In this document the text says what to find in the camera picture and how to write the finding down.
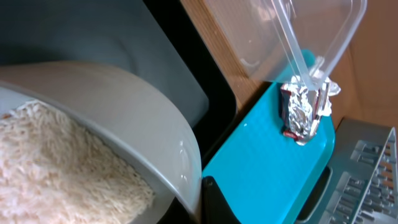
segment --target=aluminum foil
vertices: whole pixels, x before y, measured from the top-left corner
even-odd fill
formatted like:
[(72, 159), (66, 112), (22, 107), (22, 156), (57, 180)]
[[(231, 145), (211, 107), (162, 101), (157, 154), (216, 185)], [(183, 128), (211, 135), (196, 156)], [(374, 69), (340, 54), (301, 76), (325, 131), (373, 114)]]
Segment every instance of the aluminum foil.
[(304, 145), (316, 135), (321, 117), (331, 115), (329, 97), (341, 89), (327, 78), (319, 90), (310, 91), (299, 76), (294, 76), (291, 83), (283, 84), (280, 90), (284, 135)]

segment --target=plastic container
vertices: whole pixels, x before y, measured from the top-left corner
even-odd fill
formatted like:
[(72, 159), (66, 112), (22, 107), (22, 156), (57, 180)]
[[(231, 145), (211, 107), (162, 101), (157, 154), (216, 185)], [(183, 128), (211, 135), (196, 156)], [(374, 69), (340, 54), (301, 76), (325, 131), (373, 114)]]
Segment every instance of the plastic container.
[[(230, 50), (248, 76), (285, 83), (300, 75), (318, 89), (339, 61), (367, 0), (206, 0)], [(317, 57), (305, 66), (301, 50)], [(292, 67), (289, 75), (280, 71)]]

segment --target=crumpled foil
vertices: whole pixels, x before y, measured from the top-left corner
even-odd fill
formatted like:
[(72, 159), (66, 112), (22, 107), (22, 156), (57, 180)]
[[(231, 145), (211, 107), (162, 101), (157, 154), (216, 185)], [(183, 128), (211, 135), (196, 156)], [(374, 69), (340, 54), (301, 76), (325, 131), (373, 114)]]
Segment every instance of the crumpled foil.
[(341, 89), (337, 83), (326, 78), (319, 90), (310, 91), (299, 76), (293, 76), (290, 83), (283, 84), (282, 119), (286, 129), (284, 135), (304, 145), (317, 133), (322, 116), (331, 115), (330, 96), (337, 95)]

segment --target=clear plastic container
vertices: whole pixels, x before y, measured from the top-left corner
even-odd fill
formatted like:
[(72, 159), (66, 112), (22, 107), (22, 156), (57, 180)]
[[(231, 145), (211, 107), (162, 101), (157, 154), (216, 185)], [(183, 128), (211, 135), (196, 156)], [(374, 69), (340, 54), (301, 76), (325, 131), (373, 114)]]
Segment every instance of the clear plastic container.
[[(206, 0), (247, 75), (318, 89), (350, 42), (367, 0)], [(317, 59), (306, 64), (303, 51)]]

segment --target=white rice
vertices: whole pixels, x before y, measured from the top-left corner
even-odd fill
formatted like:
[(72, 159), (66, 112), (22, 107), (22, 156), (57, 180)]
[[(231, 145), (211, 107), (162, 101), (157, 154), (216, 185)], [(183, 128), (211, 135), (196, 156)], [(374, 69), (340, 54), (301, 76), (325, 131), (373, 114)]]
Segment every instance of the white rice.
[(129, 223), (152, 189), (96, 136), (30, 101), (0, 117), (0, 223)]

